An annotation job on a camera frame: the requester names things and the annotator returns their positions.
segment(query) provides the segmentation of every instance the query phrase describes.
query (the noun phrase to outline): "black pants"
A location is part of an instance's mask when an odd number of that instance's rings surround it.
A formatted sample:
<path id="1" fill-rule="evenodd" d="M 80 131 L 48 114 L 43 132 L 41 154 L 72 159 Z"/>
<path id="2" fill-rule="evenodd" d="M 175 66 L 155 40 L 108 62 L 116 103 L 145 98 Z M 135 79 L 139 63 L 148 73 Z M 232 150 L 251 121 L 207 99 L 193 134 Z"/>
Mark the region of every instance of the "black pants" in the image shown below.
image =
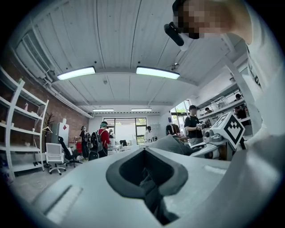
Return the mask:
<path id="1" fill-rule="evenodd" d="M 103 150 L 98 152 L 100 158 L 106 157 L 108 155 L 108 149 L 103 147 Z"/>
<path id="2" fill-rule="evenodd" d="M 87 147 L 87 143 L 82 142 L 81 147 L 82 147 L 82 156 L 87 159 L 89 157 L 89 150 Z"/>

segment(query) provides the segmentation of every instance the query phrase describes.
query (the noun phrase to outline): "fluorescent light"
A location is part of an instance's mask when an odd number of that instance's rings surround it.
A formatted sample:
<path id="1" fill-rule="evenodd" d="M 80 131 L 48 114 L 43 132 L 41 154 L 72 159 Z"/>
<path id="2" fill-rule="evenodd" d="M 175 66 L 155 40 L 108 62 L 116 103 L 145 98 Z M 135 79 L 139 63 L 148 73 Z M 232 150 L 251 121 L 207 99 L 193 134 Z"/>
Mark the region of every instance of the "fluorescent light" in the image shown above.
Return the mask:
<path id="1" fill-rule="evenodd" d="M 146 75 L 152 75 L 152 76 L 158 76 L 158 77 L 167 77 L 172 79 L 177 79 L 180 74 L 168 70 L 163 69 L 156 69 L 151 67 L 145 67 L 145 66 L 137 66 L 137 74 L 146 74 Z"/>
<path id="2" fill-rule="evenodd" d="M 93 112 L 114 112 L 114 109 L 93 109 Z"/>
<path id="3" fill-rule="evenodd" d="M 88 74 L 95 74 L 95 69 L 94 67 L 86 67 L 82 69 L 76 69 L 73 71 L 69 71 L 67 73 L 59 74 L 57 78 L 59 80 L 65 80 L 73 77 L 78 77 L 78 76 L 83 76 L 83 75 L 88 75 Z"/>
<path id="4" fill-rule="evenodd" d="M 131 109 L 132 112 L 135 112 L 135 111 L 151 111 L 152 109 Z"/>

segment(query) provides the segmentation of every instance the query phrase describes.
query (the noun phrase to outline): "air vent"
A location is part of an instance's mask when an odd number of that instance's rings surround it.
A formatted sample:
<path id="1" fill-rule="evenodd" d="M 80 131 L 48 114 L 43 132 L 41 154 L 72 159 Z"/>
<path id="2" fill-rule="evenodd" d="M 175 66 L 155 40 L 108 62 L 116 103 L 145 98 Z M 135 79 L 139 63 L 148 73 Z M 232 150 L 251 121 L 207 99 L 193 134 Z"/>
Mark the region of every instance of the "air vent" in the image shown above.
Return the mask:
<path id="1" fill-rule="evenodd" d="M 32 39 L 29 34 L 26 34 L 23 37 L 23 43 L 26 49 L 29 51 L 30 55 L 33 59 L 37 62 L 39 67 L 43 70 L 43 72 L 47 73 L 49 71 L 48 65 L 43 60 L 42 56 L 39 54 L 38 50 L 36 49 L 35 45 L 32 42 Z"/>

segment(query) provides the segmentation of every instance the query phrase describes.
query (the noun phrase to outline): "black office chair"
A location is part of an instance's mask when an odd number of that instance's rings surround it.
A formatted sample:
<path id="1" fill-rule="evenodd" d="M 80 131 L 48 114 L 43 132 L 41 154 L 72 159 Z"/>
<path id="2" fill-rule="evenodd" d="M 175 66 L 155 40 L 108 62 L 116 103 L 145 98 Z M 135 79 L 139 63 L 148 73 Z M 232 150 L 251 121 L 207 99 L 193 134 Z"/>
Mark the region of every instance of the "black office chair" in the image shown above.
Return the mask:
<path id="1" fill-rule="evenodd" d="M 66 166 L 67 166 L 68 164 L 71 164 L 71 163 L 73 163 L 73 166 L 74 166 L 74 167 L 75 167 L 75 163 L 80 163 L 80 164 L 82 164 L 82 162 L 80 162 L 80 161 L 78 161 L 78 160 L 75 160 L 75 159 L 77 158 L 77 156 L 78 156 L 77 150 L 75 150 L 75 151 L 73 152 L 73 154 L 71 155 L 70 152 L 69 152 L 69 150 L 67 149 L 65 143 L 63 142 L 63 138 L 59 136 L 59 137 L 58 137 L 58 141 L 59 141 L 59 143 L 61 144 L 61 147 L 62 147 L 63 150 L 64 150 L 64 154 L 65 154 L 64 157 L 65 157 L 67 160 L 69 160 L 69 162 L 65 163 Z"/>

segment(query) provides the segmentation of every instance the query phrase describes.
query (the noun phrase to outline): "brick wall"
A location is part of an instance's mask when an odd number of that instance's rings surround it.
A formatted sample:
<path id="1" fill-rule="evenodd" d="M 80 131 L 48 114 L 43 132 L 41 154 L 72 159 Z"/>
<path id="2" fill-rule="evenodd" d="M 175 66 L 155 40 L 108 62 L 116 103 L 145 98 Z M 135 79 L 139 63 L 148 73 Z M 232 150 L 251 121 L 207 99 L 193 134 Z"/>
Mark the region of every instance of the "brick wall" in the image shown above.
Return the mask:
<path id="1" fill-rule="evenodd" d="M 21 77 L 25 81 L 24 88 L 41 99 L 42 101 L 49 100 L 49 104 L 47 107 L 46 113 L 52 113 L 55 117 L 52 118 L 51 121 L 54 122 L 62 122 L 63 118 L 66 118 L 66 123 L 69 125 L 69 142 L 73 141 L 75 136 L 79 136 L 80 130 L 82 126 L 88 127 L 89 119 L 87 117 L 82 116 L 80 113 L 74 111 L 69 108 L 67 105 L 59 101 L 52 94 L 46 91 L 41 85 L 39 85 L 36 81 L 34 81 L 26 71 L 21 67 L 19 62 L 17 62 L 16 58 L 9 54 L 3 56 L 1 59 L 2 67 L 4 70 L 15 80 L 18 81 Z M 11 101 L 13 92 L 9 90 L 5 85 L 0 85 L 0 96 L 5 98 L 8 101 Z M 24 108 L 25 103 L 27 101 L 23 98 L 18 99 L 17 106 Z M 37 106 L 28 103 L 28 111 L 37 112 Z M 5 120 L 7 116 L 8 109 L 0 104 L 0 121 Z M 14 112 L 12 122 L 15 127 L 19 127 L 26 130 L 32 130 L 34 128 L 35 121 L 28 117 L 25 117 L 21 114 Z M 36 131 L 39 132 L 40 121 L 36 127 Z M 39 136 L 35 136 L 36 142 L 38 144 Z M 24 144 L 25 142 L 29 142 L 32 144 L 33 136 L 31 134 L 26 134 L 17 131 L 11 131 L 11 143 L 19 143 Z M 0 127 L 0 142 L 4 142 L 4 128 Z M 47 143 L 50 142 L 50 135 L 47 135 Z"/>

